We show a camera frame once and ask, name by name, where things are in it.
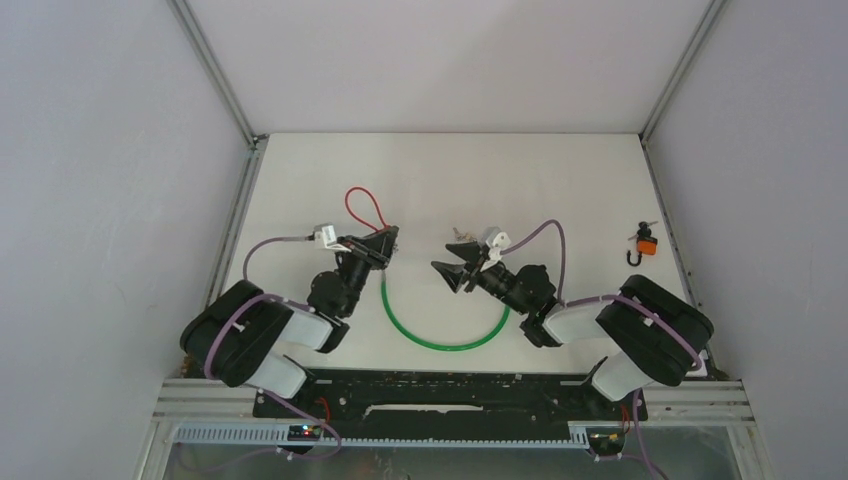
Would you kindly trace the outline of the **silver key bunch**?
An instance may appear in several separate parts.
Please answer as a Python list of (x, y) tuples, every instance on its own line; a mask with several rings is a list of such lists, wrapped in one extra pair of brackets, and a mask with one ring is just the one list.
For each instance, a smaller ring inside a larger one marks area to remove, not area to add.
[(454, 240), (456, 243), (477, 242), (477, 237), (472, 232), (460, 231), (458, 228), (453, 228)]

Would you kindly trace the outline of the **green cable lock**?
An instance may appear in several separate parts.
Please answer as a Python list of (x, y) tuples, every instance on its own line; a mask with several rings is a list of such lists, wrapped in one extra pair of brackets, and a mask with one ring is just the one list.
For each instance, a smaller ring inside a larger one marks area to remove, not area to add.
[(494, 340), (502, 332), (512, 313), (512, 310), (509, 307), (504, 307), (497, 323), (491, 330), (480, 338), (465, 343), (445, 344), (420, 337), (403, 324), (392, 308), (388, 290), (388, 277), (385, 273), (380, 276), (380, 298), (385, 315), (400, 335), (419, 347), (437, 352), (454, 353), (475, 350), (483, 347)]

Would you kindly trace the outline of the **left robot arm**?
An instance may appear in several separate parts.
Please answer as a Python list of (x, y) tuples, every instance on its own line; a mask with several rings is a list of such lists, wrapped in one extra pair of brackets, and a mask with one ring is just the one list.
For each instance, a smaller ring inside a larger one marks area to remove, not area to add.
[(308, 414), (316, 403), (308, 371), (273, 349), (286, 342), (321, 354), (335, 350), (350, 329), (346, 320), (369, 274), (388, 267), (398, 234), (396, 226), (362, 237), (339, 236), (331, 224), (316, 226), (307, 238), (332, 252), (336, 266), (314, 277), (305, 302), (267, 293), (242, 278), (187, 325), (180, 348), (207, 378), (271, 391), (290, 415)]

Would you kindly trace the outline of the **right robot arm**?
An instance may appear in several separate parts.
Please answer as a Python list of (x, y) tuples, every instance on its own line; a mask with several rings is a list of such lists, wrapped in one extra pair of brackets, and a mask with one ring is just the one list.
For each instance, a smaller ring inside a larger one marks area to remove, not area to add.
[(593, 339), (609, 339), (618, 347), (596, 364), (581, 392), (583, 408), (593, 417), (610, 416), (627, 395), (652, 383), (676, 387), (703, 366), (701, 353), (714, 334), (713, 323), (644, 275), (629, 276), (613, 294), (562, 302), (544, 265), (513, 273), (493, 259), (488, 246), (466, 242), (446, 248), (460, 263), (431, 265), (449, 288), (480, 288), (523, 315), (519, 328), (535, 347)]

